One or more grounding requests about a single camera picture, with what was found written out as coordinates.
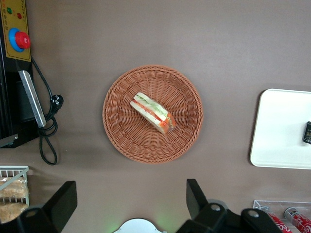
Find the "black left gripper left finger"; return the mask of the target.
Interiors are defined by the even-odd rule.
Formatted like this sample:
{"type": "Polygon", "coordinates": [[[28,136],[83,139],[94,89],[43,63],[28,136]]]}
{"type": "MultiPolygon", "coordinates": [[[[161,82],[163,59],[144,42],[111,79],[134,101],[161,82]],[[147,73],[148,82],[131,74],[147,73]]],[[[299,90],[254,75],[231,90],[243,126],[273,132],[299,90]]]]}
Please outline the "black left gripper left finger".
{"type": "Polygon", "coordinates": [[[77,207],[75,181],[66,181],[43,205],[30,206],[12,221],[1,223],[2,233],[60,233],[77,207]]]}

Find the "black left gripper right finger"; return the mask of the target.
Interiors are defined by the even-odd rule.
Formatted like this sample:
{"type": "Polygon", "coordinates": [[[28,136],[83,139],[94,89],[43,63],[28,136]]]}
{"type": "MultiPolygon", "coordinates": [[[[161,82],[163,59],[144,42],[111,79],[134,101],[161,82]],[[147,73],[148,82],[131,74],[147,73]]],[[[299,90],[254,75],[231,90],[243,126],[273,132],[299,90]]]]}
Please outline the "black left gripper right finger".
{"type": "Polygon", "coordinates": [[[195,179],[186,183],[186,204],[190,214],[177,230],[179,233],[219,233],[225,223],[227,210],[219,201],[208,201],[195,179]]]}

